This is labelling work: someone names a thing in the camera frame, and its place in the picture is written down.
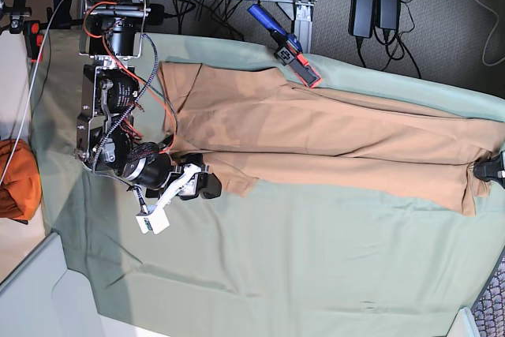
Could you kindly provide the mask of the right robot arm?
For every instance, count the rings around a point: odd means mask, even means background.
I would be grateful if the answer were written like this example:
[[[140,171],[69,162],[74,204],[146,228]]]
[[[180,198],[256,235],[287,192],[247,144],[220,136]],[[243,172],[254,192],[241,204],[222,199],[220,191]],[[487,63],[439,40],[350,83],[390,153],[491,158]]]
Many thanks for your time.
[[[75,156],[92,174],[125,184],[139,197],[160,198],[168,189],[182,200],[214,199],[220,180],[200,154],[170,156],[178,132],[176,111],[153,87],[159,60],[148,79],[129,61],[139,58],[151,38],[144,26],[154,12],[151,0],[84,0],[80,54],[92,59],[84,66],[81,111],[77,118]],[[145,141],[134,127],[133,112],[140,98],[151,93],[170,120],[168,136],[159,143]]]

